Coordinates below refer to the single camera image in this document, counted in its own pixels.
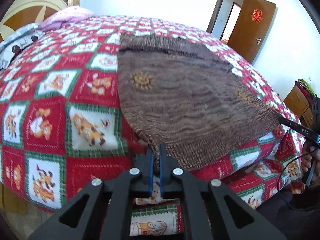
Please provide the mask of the person's right hand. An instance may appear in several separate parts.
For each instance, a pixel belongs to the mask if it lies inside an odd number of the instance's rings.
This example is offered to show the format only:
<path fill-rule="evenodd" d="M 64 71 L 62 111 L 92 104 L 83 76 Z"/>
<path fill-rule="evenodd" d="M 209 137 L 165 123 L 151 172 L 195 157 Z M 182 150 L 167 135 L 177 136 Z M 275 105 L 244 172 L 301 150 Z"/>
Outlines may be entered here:
<path fill-rule="evenodd" d="M 315 149 L 314 146 L 312 146 L 308 141 L 304 142 L 303 145 L 303 151 L 302 151 L 303 157 L 302 160 L 302 170 L 303 172 L 307 172 L 308 169 L 312 166 L 312 158 L 314 160 L 317 160 L 317 164 L 315 167 L 315 171 L 313 174 L 312 181 L 319 180 L 319 171 L 320 171 L 320 154 L 319 149 Z"/>

